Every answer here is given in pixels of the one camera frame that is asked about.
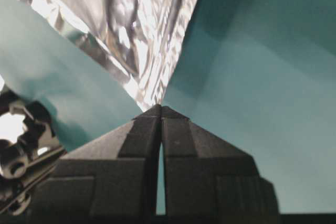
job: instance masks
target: reflective surface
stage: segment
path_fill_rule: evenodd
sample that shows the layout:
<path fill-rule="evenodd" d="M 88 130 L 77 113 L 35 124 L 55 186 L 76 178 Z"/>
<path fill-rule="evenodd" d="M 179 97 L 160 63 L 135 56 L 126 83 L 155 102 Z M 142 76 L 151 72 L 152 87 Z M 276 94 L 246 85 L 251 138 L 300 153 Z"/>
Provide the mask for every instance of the reflective surface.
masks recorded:
<path fill-rule="evenodd" d="M 106 68 L 143 111 L 163 100 L 197 2 L 21 1 Z"/>
<path fill-rule="evenodd" d="M 0 72 L 68 150 L 141 113 L 27 5 L 0 6 Z M 194 14 L 164 103 L 251 153 L 282 212 L 335 212 L 336 0 L 199 0 Z"/>

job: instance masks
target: aluminum foil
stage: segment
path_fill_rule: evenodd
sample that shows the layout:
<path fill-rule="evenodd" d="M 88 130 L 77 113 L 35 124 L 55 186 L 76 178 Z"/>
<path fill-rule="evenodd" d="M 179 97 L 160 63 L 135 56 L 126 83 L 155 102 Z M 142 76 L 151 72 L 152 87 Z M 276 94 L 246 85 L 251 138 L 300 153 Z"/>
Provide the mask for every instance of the aluminum foil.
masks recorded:
<path fill-rule="evenodd" d="M 142 110 L 161 103 L 197 0 L 20 0 L 107 69 Z"/>

